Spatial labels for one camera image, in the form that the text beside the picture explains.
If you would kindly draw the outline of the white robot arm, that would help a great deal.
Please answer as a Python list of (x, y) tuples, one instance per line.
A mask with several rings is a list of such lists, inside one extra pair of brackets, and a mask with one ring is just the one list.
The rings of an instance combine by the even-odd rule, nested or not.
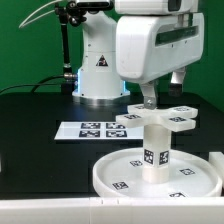
[(181, 86), (186, 67), (203, 52), (198, 0), (74, 0), (83, 23), (84, 53), (77, 97), (109, 103), (136, 83), (144, 105), (157, 104), (156, 80), (170, 72)]

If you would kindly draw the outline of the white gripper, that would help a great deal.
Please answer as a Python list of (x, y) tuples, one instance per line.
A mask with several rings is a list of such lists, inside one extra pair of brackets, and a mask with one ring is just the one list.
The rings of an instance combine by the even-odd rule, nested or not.
[(123, 16), (116, 29), (117, 72), (123, 80), (141, 84), (144, 107), (154, 110), (157, 84), (152, 80), (172, 72), (169, 95), (179, 97), (185, 66), (201, 58), (203, 44), (202, 13), (185, 14), (183, 27), (177, 16)]

